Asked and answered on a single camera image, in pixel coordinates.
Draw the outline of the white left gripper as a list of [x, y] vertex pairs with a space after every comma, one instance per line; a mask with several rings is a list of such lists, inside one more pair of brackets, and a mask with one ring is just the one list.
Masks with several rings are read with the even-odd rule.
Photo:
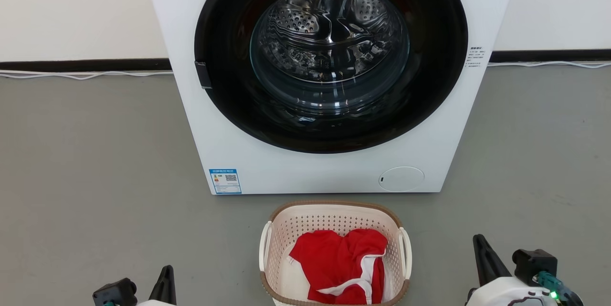
[[176, 288], [174, 267], [166, 265], [162, 268], [159, 278], [153, 287], [148, 300], [139, 302], [136, 306], [176, 306]]

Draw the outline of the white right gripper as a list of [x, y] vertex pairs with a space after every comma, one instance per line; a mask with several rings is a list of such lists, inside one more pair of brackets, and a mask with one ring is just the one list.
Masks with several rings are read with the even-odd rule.
[[552, 293], [540, 286], [528, 286], [512, 277], [482, 234], [472, 238], [480, 288], [469, 295], [467, 306], [557, 306]]

